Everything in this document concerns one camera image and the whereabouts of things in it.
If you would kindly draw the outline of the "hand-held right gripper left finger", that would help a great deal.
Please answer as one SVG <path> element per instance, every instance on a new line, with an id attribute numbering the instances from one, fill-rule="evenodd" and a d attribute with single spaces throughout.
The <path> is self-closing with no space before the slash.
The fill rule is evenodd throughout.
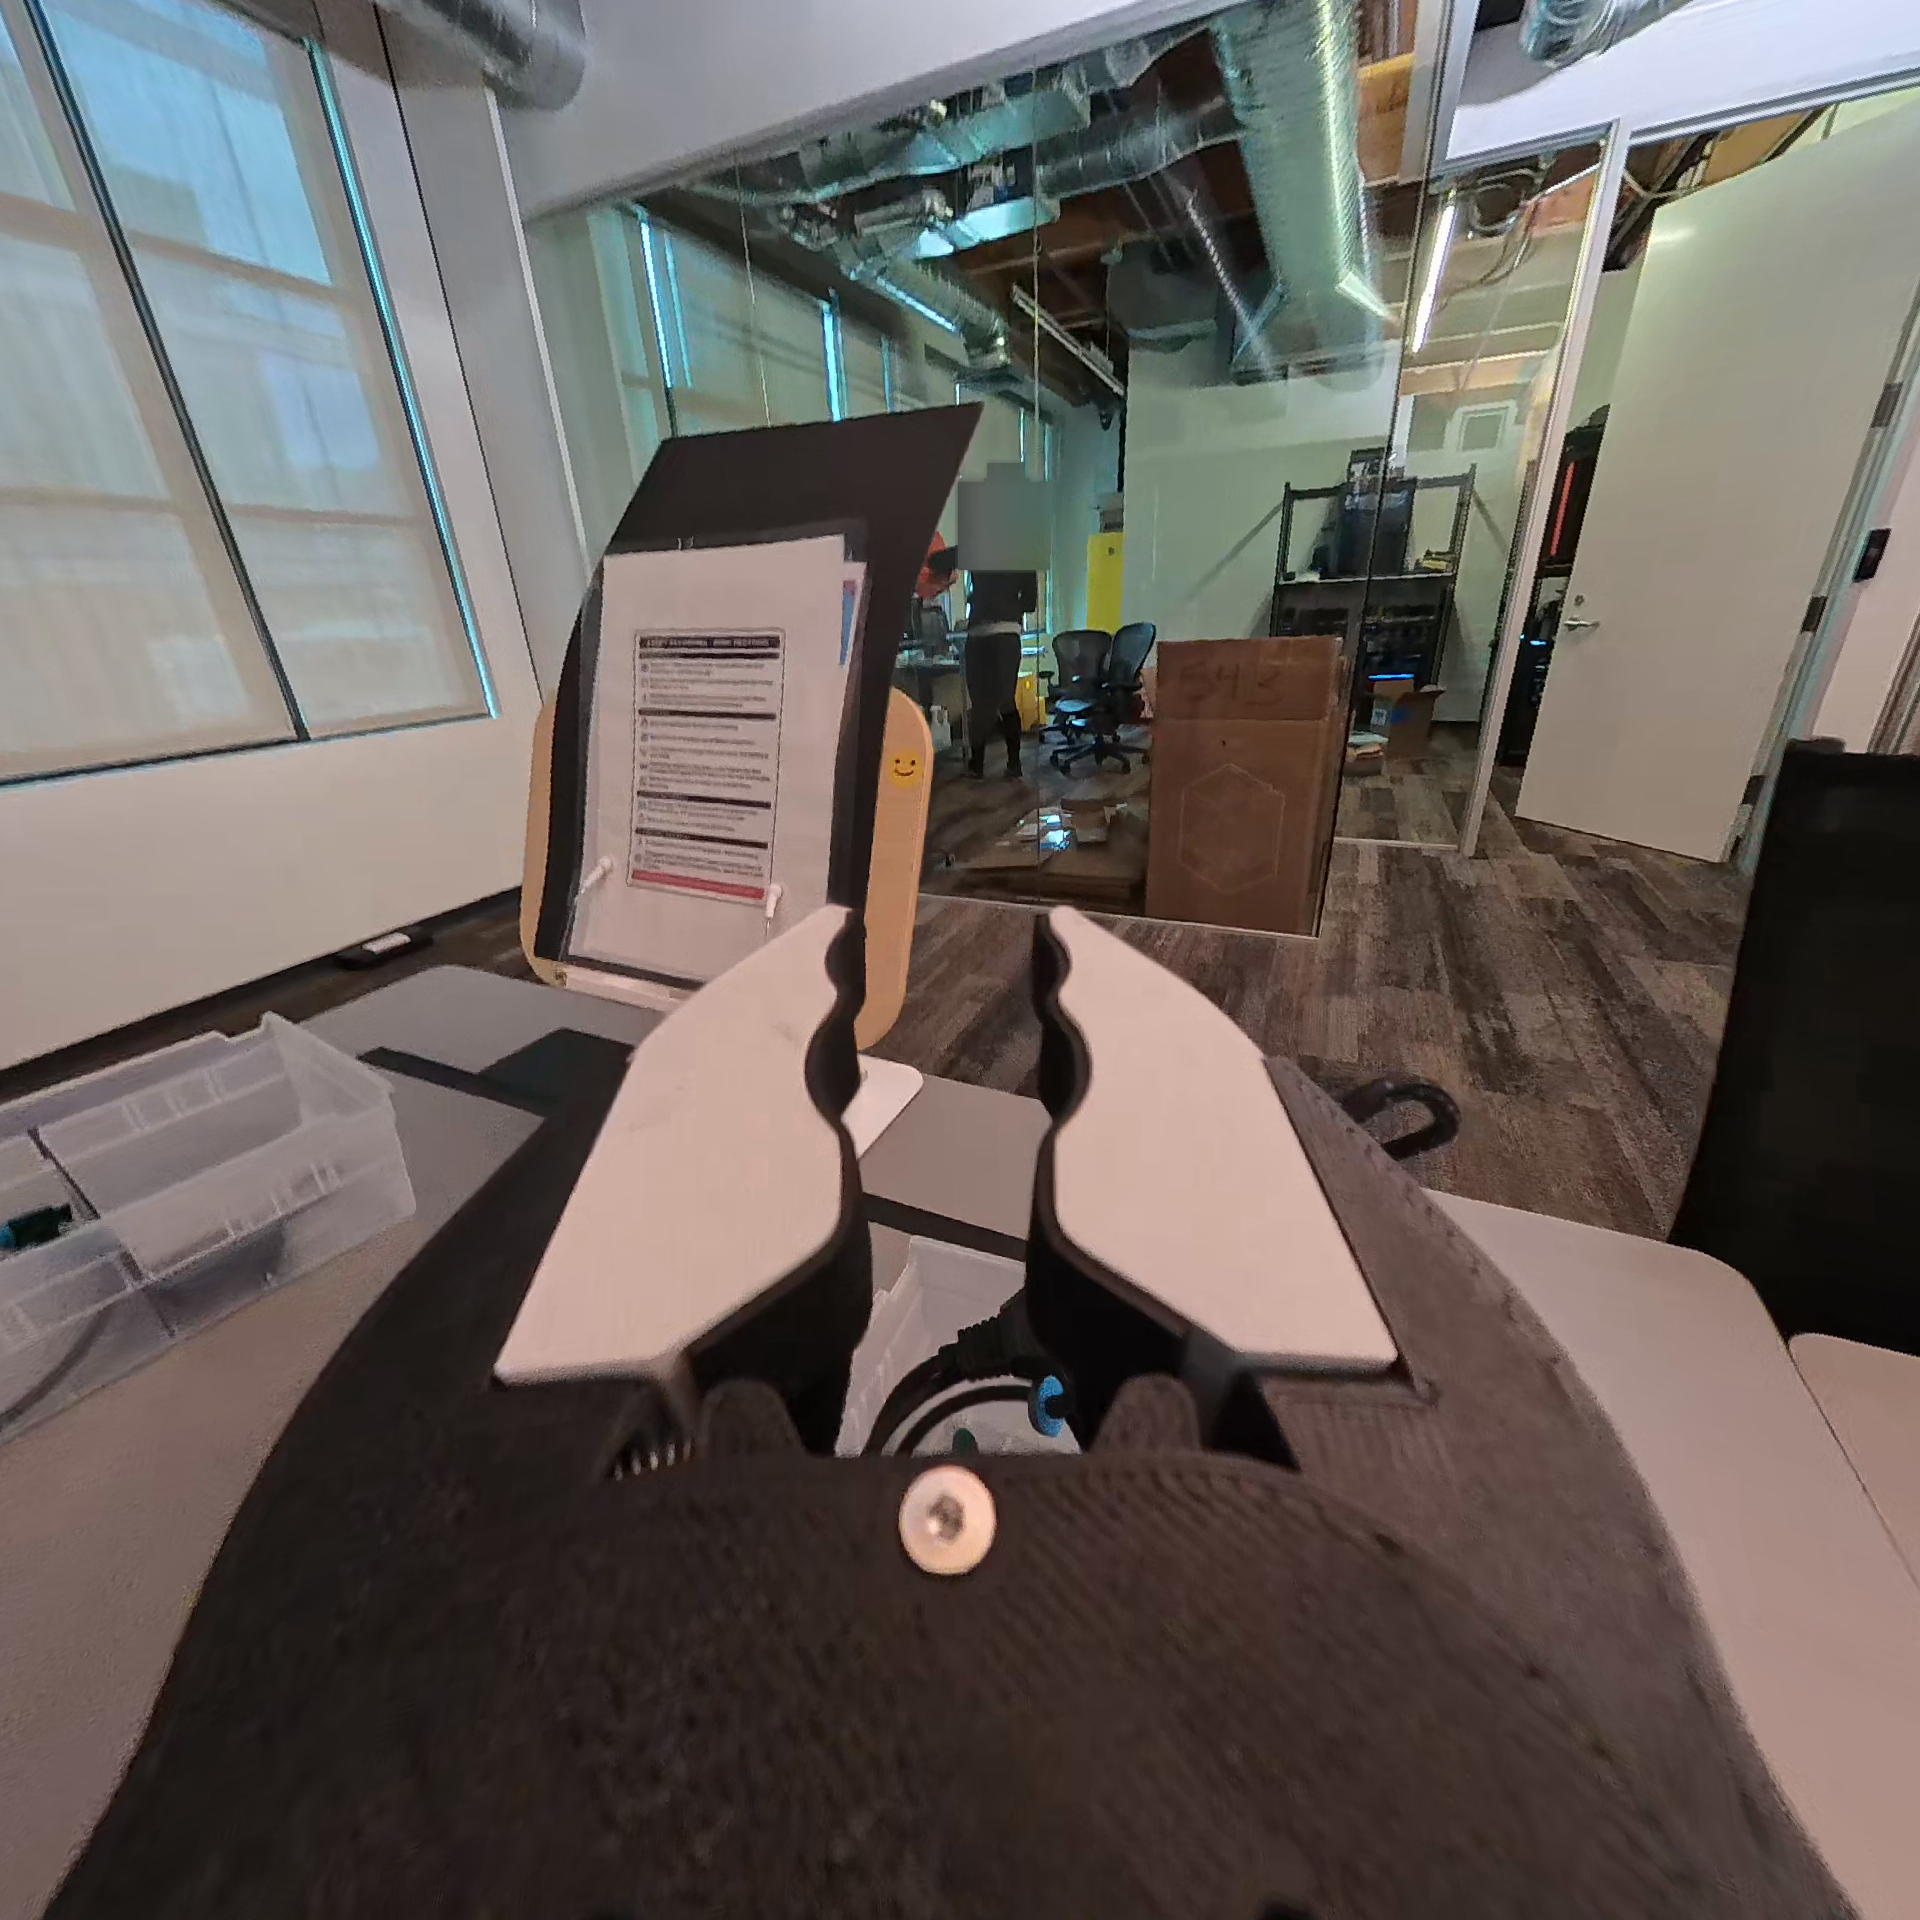
<path id="1" fill-rule="evenodd" d="M 832 1453 L 874 1309 L 847 1108 L 865 930 L 813 911 L 636 1045 L 494 1361 L 503 1388 L 628 1380 L 693 1421 L 770 1388 Z"/>

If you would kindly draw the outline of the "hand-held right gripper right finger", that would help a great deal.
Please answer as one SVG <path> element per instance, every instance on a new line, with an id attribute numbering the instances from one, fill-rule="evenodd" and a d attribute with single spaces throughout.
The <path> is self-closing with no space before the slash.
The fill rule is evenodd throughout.
<path id="1" fill-rule="evenodd" d="M 1086 912 L 1036 923 L 1041 1025 L 1024 1296 L 1090 1441 L 1134 1380 L 1204 1439 L 1284 1453 L 1268 1380 L 1379 1383 L 1404 1359 L 1263 1053 Z"/>

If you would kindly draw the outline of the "brown cardboard box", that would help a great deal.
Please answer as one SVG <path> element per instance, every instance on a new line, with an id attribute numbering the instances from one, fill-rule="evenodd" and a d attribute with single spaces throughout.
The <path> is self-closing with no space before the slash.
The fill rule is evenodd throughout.
<path id="1" fill-rule="evenodd" d="M 1162 640 L 1143 911 L 1314 935 L 1347 721 L 1331 634 Z"/>

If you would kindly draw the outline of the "divided clear plastic bin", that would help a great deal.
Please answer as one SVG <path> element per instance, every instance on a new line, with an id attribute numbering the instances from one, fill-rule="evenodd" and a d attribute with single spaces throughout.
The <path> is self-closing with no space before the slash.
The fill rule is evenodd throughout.
<path id="1" fill-rule="evenodd" d="M 265 1015 L 2 1108 L 2 1439 L 412 1219 L 386 1079 Z"/>

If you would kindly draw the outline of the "printed instruction sheet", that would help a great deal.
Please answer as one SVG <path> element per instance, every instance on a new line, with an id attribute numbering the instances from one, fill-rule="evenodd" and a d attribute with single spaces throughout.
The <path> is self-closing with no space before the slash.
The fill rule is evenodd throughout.
<path id="1" fill-rule="evenodd" d="M 565 956 L 690 993 L 825 904 L 868 568 L 843 532 L 610 556 Z"/>

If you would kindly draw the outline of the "black metal shelf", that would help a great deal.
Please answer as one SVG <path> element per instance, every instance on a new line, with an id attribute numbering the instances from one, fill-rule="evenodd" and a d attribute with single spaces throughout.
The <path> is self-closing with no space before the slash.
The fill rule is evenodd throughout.
<path id="1" fill-rule="evenodd" d="M 1374 682 L 1435 687 L 1475 492 L 1475 465 L 1416 477 L 1383 447 L 1356 450 L 1342 482 L 1289 482 L 1269 634 L 1332 638 L 1354 708 Z"/>

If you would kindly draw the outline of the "black mesh chair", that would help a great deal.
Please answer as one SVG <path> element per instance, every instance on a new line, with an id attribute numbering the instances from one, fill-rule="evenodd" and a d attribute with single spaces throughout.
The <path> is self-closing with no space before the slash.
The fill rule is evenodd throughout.
<path id="1" fill-rule="evenodd" d="M 1667 1236 L 1785 1337 L 1916 1355 L 1916 755 L 1788 747 Z"/>

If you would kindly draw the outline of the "wooden document stand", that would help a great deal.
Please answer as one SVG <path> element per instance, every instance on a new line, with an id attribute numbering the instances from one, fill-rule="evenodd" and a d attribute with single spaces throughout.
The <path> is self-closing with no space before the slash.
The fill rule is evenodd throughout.
<path id="1" fill-rule="evenodd" d="M 856 701 L 836 783 L 829 891 L 821 907 L 854 909 L 865 930 L 865 999 L 854 1017 L 859 1090 L 847 1110 L 856 1149 L 867 1149 L 919 1087 L 909 1067 L 880 1067 L 870 1057 L 904 1000 L 931 793 L 929 726 L 894 685 L 894 666 L 916 581 L 976 420 L 978 407 L 950 405 L 662 444 L 590 565 L 557 688 L 534 734 L 521 947 L 550 984 L 671 1012 L 710 981 L 690 993 L 649 999 L 633 979 L 589 973 L 565 956 L 572 885 L 583 874 L 587 702 L 603 563 L 630 552 L 849 535 L 849 556 L 868 568 L 868 599 L 856 638 Z"/>

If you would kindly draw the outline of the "white door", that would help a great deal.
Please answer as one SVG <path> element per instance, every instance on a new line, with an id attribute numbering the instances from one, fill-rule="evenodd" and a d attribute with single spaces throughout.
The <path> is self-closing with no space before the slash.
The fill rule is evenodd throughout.
<path id="1" fill-rule="evenodd" d="M 1723 861 L 1916 299 L 1918 108 L 1651 217 L 1517 818 Z"/>

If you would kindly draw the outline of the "large office window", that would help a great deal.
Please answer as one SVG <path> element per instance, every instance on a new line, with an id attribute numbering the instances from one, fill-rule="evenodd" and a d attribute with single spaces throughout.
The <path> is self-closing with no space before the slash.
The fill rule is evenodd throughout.
<path id="1" fill-rule="evenodd" d="M 495 709 L 319 35 L 5 2 L 4 784 Z"/>

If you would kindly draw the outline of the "silver ventilation duct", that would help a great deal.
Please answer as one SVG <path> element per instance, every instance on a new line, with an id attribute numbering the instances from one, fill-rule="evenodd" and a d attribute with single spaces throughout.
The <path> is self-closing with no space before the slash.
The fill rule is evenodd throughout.
<path id="1" fill-rule="evenodd" d="M 1212 49 L 1268 264 L 1261 302 L 1235 319 L 1231 377 L 1358 364 L 1401 309 L 1362 171 L 1354 6 L 1241 3 L 1214 18 Z"/>

